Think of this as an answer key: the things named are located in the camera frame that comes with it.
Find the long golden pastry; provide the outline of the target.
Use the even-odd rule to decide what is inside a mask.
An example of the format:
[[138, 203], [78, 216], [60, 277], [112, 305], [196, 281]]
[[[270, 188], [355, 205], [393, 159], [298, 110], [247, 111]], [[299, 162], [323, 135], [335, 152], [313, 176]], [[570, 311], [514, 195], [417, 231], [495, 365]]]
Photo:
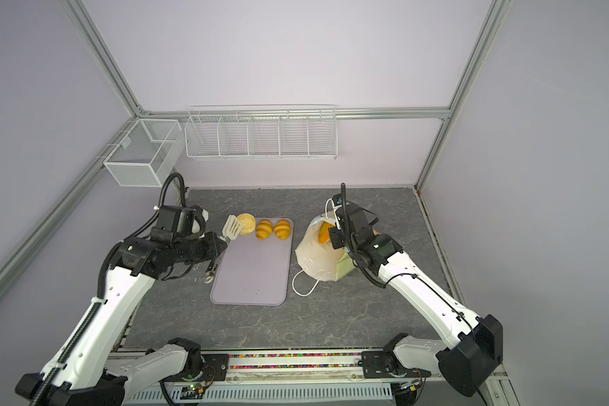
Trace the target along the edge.
[[323, 221], [321, 223], [321, 228], [318, 233], [318, 242], [321, 245], [327, 244], [331, 241], [330, 231], [336, 228], [336, 225], [333, 223], [328, 223], [327, 221]]

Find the white kitchen tongs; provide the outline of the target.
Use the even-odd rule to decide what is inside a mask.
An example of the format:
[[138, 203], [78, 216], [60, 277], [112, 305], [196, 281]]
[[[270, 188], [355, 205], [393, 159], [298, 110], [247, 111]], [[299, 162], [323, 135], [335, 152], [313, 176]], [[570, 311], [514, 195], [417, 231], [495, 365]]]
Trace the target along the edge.
[[[222, 236], [220, 236], [219, 238], [220, 238], [220, 240], [225, 242], [226, 245], [229, 245], [229, 243], [231, 241], [236, 240], [240, 236], [241, 229], [242, 229], [242, 226], [241, 226], [241, 223], [238, 220], [238, 218], [235, 215], [229, 215], [225, 225], [223, 226]], [[223, 256], [224, 256], [223, 252], [225, 252], [225, 249], [223, 249], [223, 251], [221, 253], [217, 254], [217, 256], [215, 257], [215, 258], [218, 258], [218, 267], [219, 267], [221, 261], [223, 260]], [[206, 278], [205, 278], [206, 284], [211, 284], [215, 280], [217, 270], [214, 274], [206, 273]]]

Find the floral paper bag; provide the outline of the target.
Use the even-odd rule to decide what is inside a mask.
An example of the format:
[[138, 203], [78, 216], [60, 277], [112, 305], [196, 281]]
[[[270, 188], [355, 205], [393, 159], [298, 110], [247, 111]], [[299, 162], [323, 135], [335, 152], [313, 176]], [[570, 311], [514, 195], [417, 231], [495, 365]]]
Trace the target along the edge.
[[[302, 238], [295, 250], [300, 270], [292, 278], [291, 288], [300, 297], [309, 296], [316, 289], [319, 282], [338, 282], [338, 280], [356, 268], [345, 248], [336, 250], [333, 249], [331, 241], [324, 245], [318, 242], [319, 229], [324, 221], [322, 215], [310, 222], [304, 238]], [[306, 274], [315, 280], [307, 293], [299, 292], [295, 286], [296, 278], [301, 274]]]

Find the round sesame bun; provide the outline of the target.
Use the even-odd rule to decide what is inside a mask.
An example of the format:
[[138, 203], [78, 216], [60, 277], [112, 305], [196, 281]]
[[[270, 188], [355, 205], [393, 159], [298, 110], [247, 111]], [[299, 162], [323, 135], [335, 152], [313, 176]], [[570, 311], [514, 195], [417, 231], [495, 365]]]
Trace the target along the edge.
[[256, 219], [253, 215], [250, 213], [242, 213], [238, 215], [237, 218], [242, 226], [240, 236], [250, 235], [255, 232]]

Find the yellow twisted bread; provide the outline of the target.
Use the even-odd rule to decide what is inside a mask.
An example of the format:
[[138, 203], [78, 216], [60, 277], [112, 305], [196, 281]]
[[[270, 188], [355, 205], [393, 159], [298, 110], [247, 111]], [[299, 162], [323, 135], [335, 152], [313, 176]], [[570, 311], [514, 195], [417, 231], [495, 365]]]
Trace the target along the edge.
[[292, 233], [291, 222], [286, 219], [278, 220], [273, 227], [273, 232], [280, 240], [288, 239]]
[[270, 220], [263, 219], [255, 227], [255, 236], [259, 240], [267, 239], [273, 232], [273, 224]]

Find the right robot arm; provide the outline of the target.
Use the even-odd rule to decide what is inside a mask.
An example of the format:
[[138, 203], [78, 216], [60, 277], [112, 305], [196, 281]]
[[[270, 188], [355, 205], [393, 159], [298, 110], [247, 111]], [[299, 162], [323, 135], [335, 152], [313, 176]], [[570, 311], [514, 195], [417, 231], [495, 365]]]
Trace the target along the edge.
[[479, 316], [433, 282], [385, 233], [375, 233], [370, 211], [349, 201], [344, 194], [331, 199], [333, 248], [343, 248], [356, 268], [380, 289], [393, 288], [434, 328], [440, 346], [431, 350], [425, 370], [439, 373], [465, 397], [502, 364], [503, 327], [492, 315]]

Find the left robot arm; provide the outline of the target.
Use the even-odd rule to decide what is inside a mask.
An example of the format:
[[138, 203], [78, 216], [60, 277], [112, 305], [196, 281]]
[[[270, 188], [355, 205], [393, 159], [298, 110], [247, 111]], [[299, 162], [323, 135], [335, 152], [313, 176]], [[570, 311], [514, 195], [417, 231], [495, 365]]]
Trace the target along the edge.
[[113, 346], [146, 293], [171, 279], [175, 265], [214, 262], [244, 226], [235, 215], [223, 231], [206, 231], [197, 206], [159, 206], [149, 236], [133, 234], [113, 247], [98, 276], [96, 296], [61, 349], [41, 371], [23, 375], [15, 393], [31, 405], [121, 405], [168, 377], [199, 378], [201, 346], [174, 338], [159, 350], [108, 369]]

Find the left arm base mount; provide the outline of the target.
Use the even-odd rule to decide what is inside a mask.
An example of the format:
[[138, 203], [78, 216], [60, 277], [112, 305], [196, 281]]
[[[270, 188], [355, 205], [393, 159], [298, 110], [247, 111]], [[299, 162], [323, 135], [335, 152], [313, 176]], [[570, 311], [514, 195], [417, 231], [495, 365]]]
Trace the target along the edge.
[[226, 353], [204, 353], [198, 371], [183, 370], [164, 378], [165, 382], [222, 382], [228, 373], [230, 357]]

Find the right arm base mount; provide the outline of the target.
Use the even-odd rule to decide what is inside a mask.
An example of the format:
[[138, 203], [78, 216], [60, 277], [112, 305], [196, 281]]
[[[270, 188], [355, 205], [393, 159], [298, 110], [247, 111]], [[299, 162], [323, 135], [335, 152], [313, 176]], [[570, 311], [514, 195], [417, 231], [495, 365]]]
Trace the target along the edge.
[[407, 369], [393, 355], [382, 350], [360, 353], [359, 366], [366, 379], [387, 378], [427, 378], [431, 372], [420, 369]]

